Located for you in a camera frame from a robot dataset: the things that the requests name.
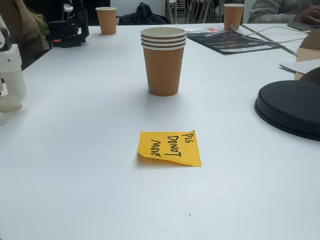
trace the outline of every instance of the white wall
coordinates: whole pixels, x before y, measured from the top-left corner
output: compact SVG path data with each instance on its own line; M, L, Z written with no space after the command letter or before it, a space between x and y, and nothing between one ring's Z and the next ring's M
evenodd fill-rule
M116 15L121 17L135 13L141 2L148 4L154 14L165 15L164 0L111 0L111 7L116 7Z
M248 23L248 19L250 16L250 10L255 3L256 0L245 0L244 14L243 14L243 23Z

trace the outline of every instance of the person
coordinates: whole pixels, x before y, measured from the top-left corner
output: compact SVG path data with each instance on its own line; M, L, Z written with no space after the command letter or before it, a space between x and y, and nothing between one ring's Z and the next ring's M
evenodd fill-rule
M248 23L320 25L320 0L256 0Z
M8 28L11 42L18 45L21 68L25 69L44 50L38 24L23 0L0 0L0 15Z

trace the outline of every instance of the paper cup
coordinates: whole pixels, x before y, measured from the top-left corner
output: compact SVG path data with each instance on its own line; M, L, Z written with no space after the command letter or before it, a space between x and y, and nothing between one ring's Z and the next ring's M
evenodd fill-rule
M244 4L225 4L224 5L224 30L239 30L241 18L244 13Z
M116 7L97 7L96 13L99 19L101 33L103 35L116 34Z
M186 33L186 30L177 27L150 27L141 31L142 37L149 39L177 39Z
M174 39L152 39L152 38L147 38L141 35L141 39L144 40L145 42L155 43L155 44L174 44L174 43L183 42L186 38L187 36L174 38Z
M186 44L157 48L143 46L149 92L159 97L175 95L179 89L182 59Z
M174 43L154 43L154 42L147 42L144 40L141 40L141 42L143 43L143 45L150 46L150 47L171 48L171 47L178 47L185 44L187 42L187 39L185 39L184 41L174 42Z

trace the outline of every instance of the white paper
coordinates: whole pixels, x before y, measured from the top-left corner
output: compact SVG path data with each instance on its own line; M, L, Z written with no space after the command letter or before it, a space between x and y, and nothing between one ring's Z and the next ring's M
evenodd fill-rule
M280 64L280 66L293 70L297 73L307 74L313 69L320 68L320 59L310 60L310 61L297 61L297 62L287 62Z
M264 46L253 46L253 47L245 47L245 48L235 48L235 49L220 49L222 52L226 53L243 53L260 49L271 49L272 46L264 45Z

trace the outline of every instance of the table surface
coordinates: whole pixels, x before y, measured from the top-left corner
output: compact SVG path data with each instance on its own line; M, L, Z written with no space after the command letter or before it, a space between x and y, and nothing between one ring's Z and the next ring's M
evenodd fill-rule
M279 64L295 57L222 55L188 39L179 93L156 97L145 27L91 27L82 47L24 71L24 107L0 127L0 238L319 239L319 142L254 110L260 88L294 79ZM205 27L223 25L187 26ZM140 131L192 130L202 167L138 161Z
M293 42L281 43L282 46L285 46L287 49L293 51L294 53L298 52L298 48L303 42L303 39L308 36L307 33L290 30L290 29L294 30L294 28L289 27L285 23L244 24L244 25L256 32L267 29L267 28L271 28L271 27L288 28L288 29L272 28L272 29L268 29L263 32L260 32L260 34L271 39L274 42L284 42L289 40L302 39L302 40L297 40Z

